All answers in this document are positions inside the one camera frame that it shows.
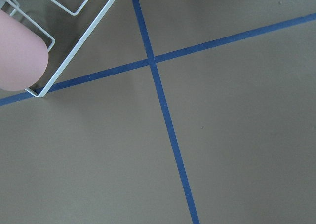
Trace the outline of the pink cup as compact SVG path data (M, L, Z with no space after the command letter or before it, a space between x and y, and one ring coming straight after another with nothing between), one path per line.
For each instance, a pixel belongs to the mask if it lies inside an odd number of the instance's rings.
M0 88L19 91L35 84L48 65L44 41L26 26L0 12Z

